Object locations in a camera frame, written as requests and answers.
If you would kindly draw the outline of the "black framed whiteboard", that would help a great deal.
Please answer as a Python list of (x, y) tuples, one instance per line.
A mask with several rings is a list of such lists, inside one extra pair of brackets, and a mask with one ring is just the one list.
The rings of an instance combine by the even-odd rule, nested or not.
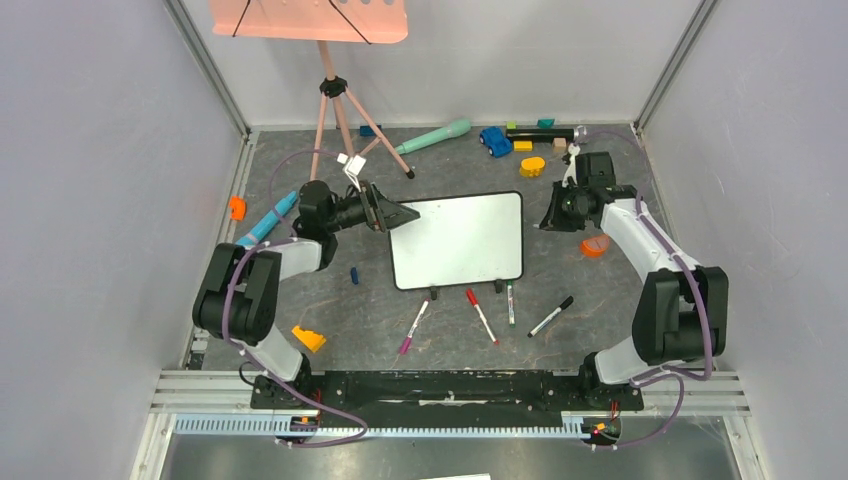
[(400, 291), (517, 280), (524, 275), (524, 198), (515, 190), (405, 200), (420, 218), (389, 232)]

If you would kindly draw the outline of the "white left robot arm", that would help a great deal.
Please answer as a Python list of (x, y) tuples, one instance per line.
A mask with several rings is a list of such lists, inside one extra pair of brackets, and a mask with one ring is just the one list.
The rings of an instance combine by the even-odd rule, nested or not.
[(386, 233), (421, 217), (367, 181), (339, 196), (325, 182), (313, 180), (300, 188), (298, 198), (294, 237), (214, 248), (191, 313), (195, 327), (236, 347), (264, 376), (276, 380), (278, 397), (295, 408), (312, 399), (314, 381), (301, 372), (304, 355), (275, 325), (281, 282), (325, 269), (342, 230), (365, 225)]

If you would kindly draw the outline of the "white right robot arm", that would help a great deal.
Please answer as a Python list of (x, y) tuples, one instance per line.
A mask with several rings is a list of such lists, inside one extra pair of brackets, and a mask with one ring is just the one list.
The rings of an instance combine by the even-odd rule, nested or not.
[(701, 381), (727, 343), (729, 278), (686, 254), (658, 225), (632, 185), (618, 183), (607, 152), (571, 156), (539, 227), (577, 232), (593, 224), (625, 254), (642, 282), (630, 335), (594, 354), (577, 382), (580, 400), (602, 408), (618, 384), (663, 372)]

